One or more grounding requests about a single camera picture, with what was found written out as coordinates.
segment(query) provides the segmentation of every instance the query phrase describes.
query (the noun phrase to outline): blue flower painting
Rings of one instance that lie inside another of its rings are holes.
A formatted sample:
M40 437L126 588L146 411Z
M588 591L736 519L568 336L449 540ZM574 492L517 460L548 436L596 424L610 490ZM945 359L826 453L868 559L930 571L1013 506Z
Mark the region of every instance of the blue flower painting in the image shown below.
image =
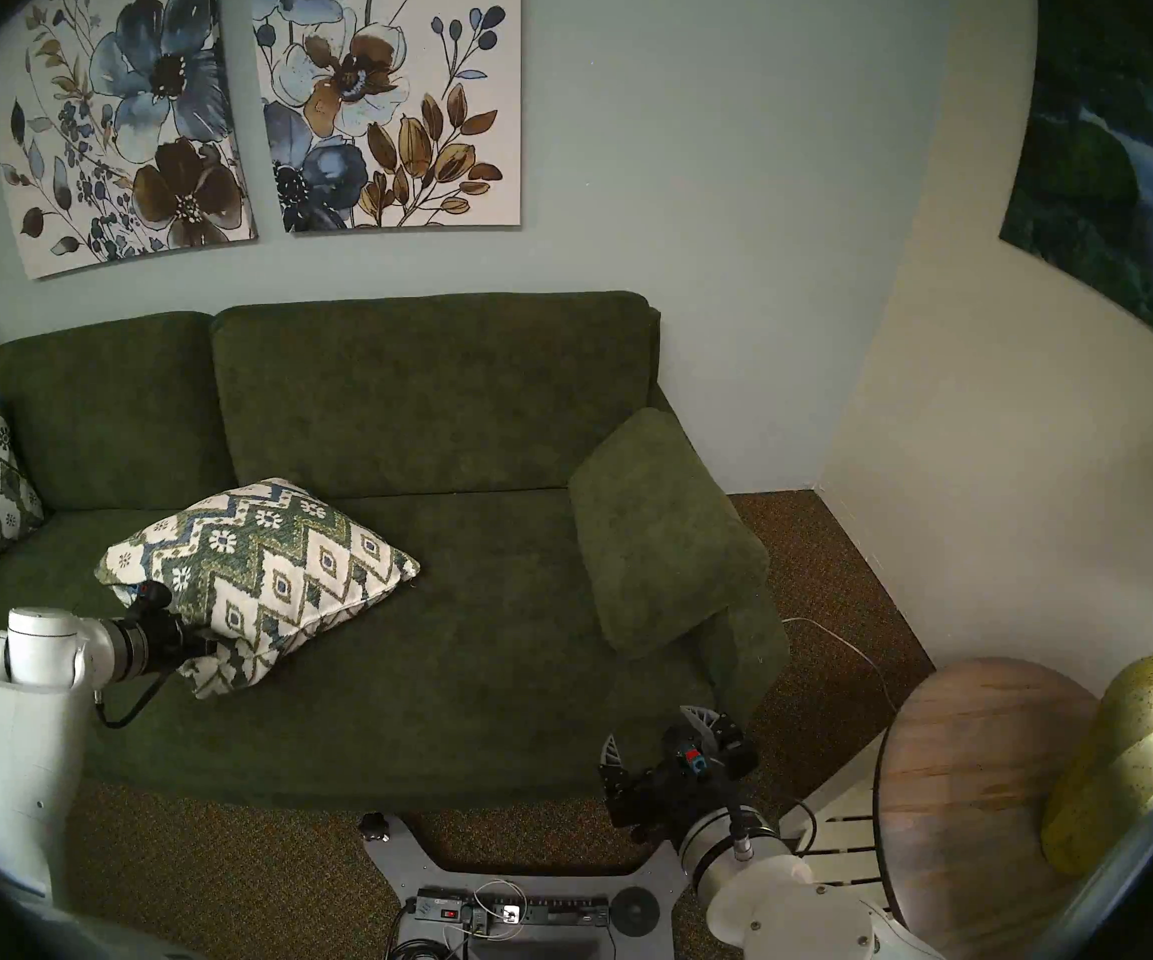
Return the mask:
M1000 235L1153 330L1153 0L1039 0Z
M216 0L30 0L0 30L27 274L255 236Z
M251 0L288 233L517 226L519 0Z

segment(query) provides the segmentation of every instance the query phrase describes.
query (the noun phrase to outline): green couch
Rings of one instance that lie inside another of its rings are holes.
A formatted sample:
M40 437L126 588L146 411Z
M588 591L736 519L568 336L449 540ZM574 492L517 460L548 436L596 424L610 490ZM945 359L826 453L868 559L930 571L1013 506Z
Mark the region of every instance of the green couch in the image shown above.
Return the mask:
M130 727L95 724L89 773L264 806L488 804L595 789L613 728L655 758L680 703L747 718L785 637L762 545L656 384L658 322L628 293L436 295L2 345L51 516L0 558L0 628L13 605L115 615L106 546L264 477L422 565L255 688L196 700L174 676ZM144 683L111 688L112 713Z

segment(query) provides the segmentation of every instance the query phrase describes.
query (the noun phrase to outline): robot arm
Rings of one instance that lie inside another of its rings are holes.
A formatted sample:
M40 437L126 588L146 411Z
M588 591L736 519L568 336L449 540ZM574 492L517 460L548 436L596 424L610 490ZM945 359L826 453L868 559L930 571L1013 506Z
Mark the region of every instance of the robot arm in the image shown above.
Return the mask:
M65 824L92 697L101 711L107 685L171 673L206 650L167 612L171 598L148 581L121 620L17 608L0 630L0 877L45 902L65 905Z
M749 806L737 783L759 765L740 728L709 709L681 706L686 727L663 738L663 761L638 777L613 738L600 776L606 809L633 839L670 839L698 892L711 935L746 960L944 960L849 889L815 883L812 869Z

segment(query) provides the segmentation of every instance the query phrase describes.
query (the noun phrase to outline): round table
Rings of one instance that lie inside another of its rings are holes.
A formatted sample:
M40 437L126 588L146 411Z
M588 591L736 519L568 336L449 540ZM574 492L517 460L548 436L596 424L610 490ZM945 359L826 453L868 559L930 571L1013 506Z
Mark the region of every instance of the round table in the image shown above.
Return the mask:
M1043 801L1097 700L1005 658L937 671L902 705L874 785L889 904L947 960L1020 958L1072 898L1039 842Z

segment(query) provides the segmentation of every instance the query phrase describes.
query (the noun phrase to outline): metal plate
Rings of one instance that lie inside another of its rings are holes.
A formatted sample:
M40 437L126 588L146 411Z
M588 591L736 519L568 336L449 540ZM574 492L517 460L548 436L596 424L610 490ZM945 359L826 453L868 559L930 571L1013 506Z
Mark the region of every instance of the metal plate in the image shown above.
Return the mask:
M526 946L553 944L562 948L563 944L590 944L595 951L579 952L576 955L597 958L597 960L672 960L675 957L675 927L668 916L675 912L675 901L686 889L686 878L679 867L679 856L669 842L663 842L645 862L643 867L633 874L606 874L605 876L520 876L520 874L465 874L458 870L444 870L423 851L412 830L397 816L386 816L390 825L390 838L386 841L371 839L364 842L368 856L390 882L400 901L406 901L416 894L419 889L438 887L472 892L495 878L506 878L514 882L529 895L555 899L589 899L606 898L611 901L616 893L627 887L643 887L656 895L661 905L661 922L647 936L623 936L611 927L591 928L523 925L518 936L507 942L472 942L470 955L492 958L526 957ZM508 891L499 884L484 890L484 894ZM449 946L460 947L460 927L447 923L427 922L414 915L404 915L399 923L398 942L407 939L435 939L446 942Z

